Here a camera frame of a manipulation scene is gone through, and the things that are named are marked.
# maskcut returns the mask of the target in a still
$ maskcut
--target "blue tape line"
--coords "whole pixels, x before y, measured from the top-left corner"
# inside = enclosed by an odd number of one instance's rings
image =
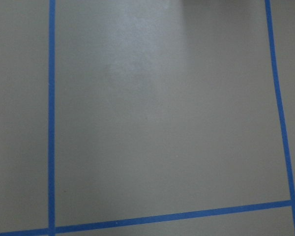
[[[49,229],[13,231],[13,232],[7,232],[7,233],[0,233],[0,236],[40,236],[40,235],[47,235],[48,231]]]
[[[56,0],[49,1],[49,94],[48,94],[48,227],[55,236],[55,12]]]
[[[276,63],[270,0],[265,0],[265,10],[266,10],[266,21],[267,21],[267,28],[268,28],[268,35],[269,35],[275,95],[276,95],[277,108],[278,108],[279,117],[280,117],[280,125],[281,125],[282,139],[283,139],[286,170],[287,170],[287,176],[289,181],[290,197],[293,203],[292,212],[293,212],[293,221],[294,221],[294,228],[295,228],[295,187],[294,187],[294,178],[293,178],[293,169],[292,169],[292,162],[291,162],[291,156],[290,156],[289,142],[288,142],[288,136],[287,136],[287,130],[286,130],[286,124],[285,124],[285,118],[284,118],[283,102],[281,97],[279,76],[278,76],[277,63]]]
[[[199,210],[199,211],[168,214],[168,215],[149,216],[149,217],[141,217],[141,218],[133,218],[133,219],[125,219],[125,220],[106,221],[106,222],[98,222],[98,223],[91,223],[91,224],[62,226],[62,227],[56,227],[56,233],[59,234],[59,233],[69,233],[69,232],[86,231],[86,230],[98,230],[98,229],[105,229],[105,228],[130,226],[130,225],[140,225],[140,224],[149,224],[149,223],[164,222],[164,221],[200,218],[200,217],[214,216],[214,215],[224,215],[224,214],[264,210],[264,209],[279,208],[279,207],[289,207],[291,206],[291,204],[292,204],[292,201],[287,200],[287,201],[280,201],[280,202],[273,202],[273,203],[262,203],[262,204],[226,207],[226,208],[211,209],[211,210]]]

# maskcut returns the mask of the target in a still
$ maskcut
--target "gray painted floor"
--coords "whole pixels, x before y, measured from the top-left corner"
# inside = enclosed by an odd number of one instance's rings
[[[48,227],[48,8],[0,0],[0,232]],[[295,1],[274,0],[295,179]],[[57,0],[56,226],[290,199],[263,0]],[[290,207],[64,236],[294,235]]]

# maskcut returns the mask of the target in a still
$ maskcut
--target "gray floor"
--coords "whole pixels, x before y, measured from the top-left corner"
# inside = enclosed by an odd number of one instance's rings
[[[0,0],[0,232],[48,227],[48,1]],[[272,3],[295,177],[295,1]],[[56,226],[290,199],[263,0],[57,0]],[[64,236],[294,234],[290,207]]]

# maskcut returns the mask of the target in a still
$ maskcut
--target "blue tape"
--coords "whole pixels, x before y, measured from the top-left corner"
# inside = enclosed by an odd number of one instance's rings
[[[141,217],[141,218],[133,218],[133,219],[125,219],[125,220],[106,221],[106,222],[91,223],[91,224],[62,226],[62,227],[56,227],[56,233],[59,234],[59,233],[69,233],[69,232],[86,231],[86,230],[98,230],[98,229],[130,226],[130,225],[140,225],[140,224],[149,224],[149,223],[164,222],[164,221],[200,218],[200,217],[214,216],[214,215],[224,215],[224,214],[264,210],[264,209],[279,208],[279,207],[289,207],[291,205],[292,205],[292,201],[287,200],[287,201],[280,201],[280,202],[273,202],[273,203],[262,203],[262,204],[226,207],[226,208],[211,209],[211,210],[199,210],[199,211],[168,214],[168,215],[149,216],[149,217]]]
[[[291,156],[290,156],[289,142],[288,142],[284,110],[283,110],[283,102],[281,97],[279,76],[278,76],[277,63],[276,63],[270,0],[265,0],[265,10],[266,10],[266,21],[267,21],[267,28],[268,28],[268,35],[269,35],[274,88],[275,88],[277,108],[278,108],[279,117],[280,117],[280,125],[281,125],[282,139],[283,139],[285,164],[286,164],[287,176],[289,181],[290,197],[293,203],[292,213],[293,213],[293,221],[294,221],[294,228],[295,228],[295,187],[294,187],[294,178],[293,178],[293,169],[292,169],[292,162],[291,162]]]
[[[40,236],[40,235],[47,235],[48,232],[49,232],[49,229],[24,230],[24,231],[0,233],[0,236]]]
[[[55,236],[55,12],[56,0],[49,1],[49,94],[48,94],[48,227]]]

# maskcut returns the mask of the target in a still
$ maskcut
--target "gray square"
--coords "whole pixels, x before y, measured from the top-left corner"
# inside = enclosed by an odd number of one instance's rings
[[[294,235],[291,208],[61,234],[62,236],[287,236]]]
[[[278,73],[295,179],[295,1],[273,1],[272,15]]]
[[[58,0],[57,226],[289,199],[263,1]]]
[[[48,1],[0,0],[0,232],[48,225]]]

